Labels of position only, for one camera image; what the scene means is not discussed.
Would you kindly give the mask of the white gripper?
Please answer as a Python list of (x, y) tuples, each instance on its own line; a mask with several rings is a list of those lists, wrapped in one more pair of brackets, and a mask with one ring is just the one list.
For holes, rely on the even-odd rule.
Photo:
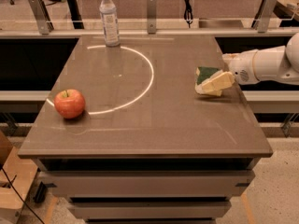
[(257, 49), (244, 51), (241, 53), (225, 53), (222, 59), (228, 63), (230, 72), (223, 72), (214, 74), (211, 78), (206, 79), (200, 87), (203, 91), (222, 91), (231, 88), (235, 80), (240, 85), (257, 84), (259, 80), (254, 74), (253, 59)]

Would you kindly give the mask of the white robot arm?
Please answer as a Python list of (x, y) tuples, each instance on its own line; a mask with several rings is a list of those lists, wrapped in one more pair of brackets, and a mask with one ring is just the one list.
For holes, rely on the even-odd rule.
[(252, 49), (240, 53), (225, 53), (223, 61), (228, 70), (199, 66), (196, 69), (195, 91), (201, 95), (221, 96), (224, 89), (253, 85), (262, 81), (299, 84), (299, 34), (286, 46)]

